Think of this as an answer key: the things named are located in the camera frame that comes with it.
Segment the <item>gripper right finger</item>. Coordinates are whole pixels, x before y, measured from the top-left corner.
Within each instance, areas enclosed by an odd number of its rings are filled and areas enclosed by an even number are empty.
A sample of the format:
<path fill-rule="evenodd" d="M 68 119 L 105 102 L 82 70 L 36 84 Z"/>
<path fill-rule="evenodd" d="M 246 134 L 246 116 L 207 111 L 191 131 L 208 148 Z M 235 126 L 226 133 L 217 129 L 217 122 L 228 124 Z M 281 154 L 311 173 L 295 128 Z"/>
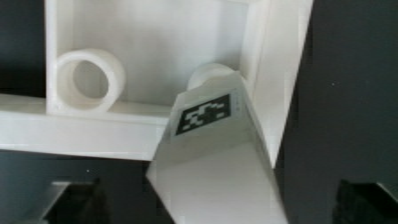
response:
<path fill-rule="evenodd" d="M 335 224 L 398 224 L 398 184 L 340 182 Z"/>

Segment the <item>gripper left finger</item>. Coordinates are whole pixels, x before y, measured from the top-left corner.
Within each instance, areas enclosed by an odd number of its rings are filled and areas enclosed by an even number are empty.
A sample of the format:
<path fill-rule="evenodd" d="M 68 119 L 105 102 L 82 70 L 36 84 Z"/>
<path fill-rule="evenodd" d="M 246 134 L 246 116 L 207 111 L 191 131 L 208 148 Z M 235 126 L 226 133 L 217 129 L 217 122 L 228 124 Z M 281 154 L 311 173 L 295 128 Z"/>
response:
<path fill-rule="evenodd" d="M 102 181 L 56 181 L 16 224 L 111 224 Z"/>

